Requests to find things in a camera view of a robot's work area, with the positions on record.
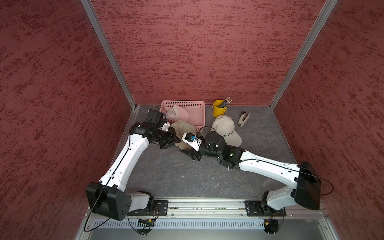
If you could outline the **beige baseball cap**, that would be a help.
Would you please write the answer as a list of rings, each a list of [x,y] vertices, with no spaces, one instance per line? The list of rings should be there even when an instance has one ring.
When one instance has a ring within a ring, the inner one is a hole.
[[[175,143],[175,145],[181,150],[189,150],[191,146],[187,143],[183,142],[183,135],[187,133],[192,133],[194,135],[197,134],[195,126],[185,122],[185,121],[177,121],[171,124],[171,127],[174,128],[177,137],[181,140],[179,143]]]

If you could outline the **white Colorado baseball cap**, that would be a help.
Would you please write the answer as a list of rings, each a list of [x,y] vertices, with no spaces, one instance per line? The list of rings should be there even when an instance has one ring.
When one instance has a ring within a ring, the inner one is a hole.
[[[235,131],[235,123],[231,117],[227,115],[218,116],[214,120],[212,128],[215,129],[220,136],[224,137],[228,145],[239,147],[242,144],[242,139]]]

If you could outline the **pink cloth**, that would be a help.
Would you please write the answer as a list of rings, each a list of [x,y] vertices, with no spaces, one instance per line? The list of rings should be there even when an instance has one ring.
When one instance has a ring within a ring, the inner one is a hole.
[[[168,110],[168,120],[172,122],[178,122],[178,121],[187,122],[188,119],[189,119],[189,112],[178,105],[174,105],[171,109]]]

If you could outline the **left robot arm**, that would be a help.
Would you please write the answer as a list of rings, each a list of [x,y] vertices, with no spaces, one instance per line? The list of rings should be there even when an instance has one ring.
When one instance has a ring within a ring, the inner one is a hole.
[[[168,123],[168,115],[149,110],[144,122],[131,126],[127,142],[105,175],[97,183],[88,185],[86,195],[91,212],[118,221],[131,213],[153,214],[155,203],[152,194],[125,192],[129,177],[150,144],[166,149],[180,141]]]

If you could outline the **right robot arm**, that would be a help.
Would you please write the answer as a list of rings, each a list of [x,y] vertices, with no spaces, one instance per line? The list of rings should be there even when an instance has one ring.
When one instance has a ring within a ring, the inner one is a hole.
[[[321,179],[307,162],[297,165],[267,159],[228,145],[224,137],[214,131],[206,137],[186,133],[182,141],[191,146],[189,155],[192,160],[200,161],[202,156],[216,158],[229,170],[251,172],[285,184],[279,190],[264,193],[258,209],[266,216],[293,205],[314,211],[320,209]]]

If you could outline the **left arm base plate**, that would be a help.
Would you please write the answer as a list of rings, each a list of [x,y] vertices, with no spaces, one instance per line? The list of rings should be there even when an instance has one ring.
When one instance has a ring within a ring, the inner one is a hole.
[[[129,212],[129,216],[152,216],[152,217],[166,216],[168,212],[168,206],[169,206],[169,201],[167,200],[154,200],[149,203],[146,209]]]

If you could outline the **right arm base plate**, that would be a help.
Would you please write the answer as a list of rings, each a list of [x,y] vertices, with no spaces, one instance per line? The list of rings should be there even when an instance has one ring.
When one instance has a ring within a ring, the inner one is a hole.
[[[244,201],[248,217],[286,217],[285,209],[275,210],[262,201]]]

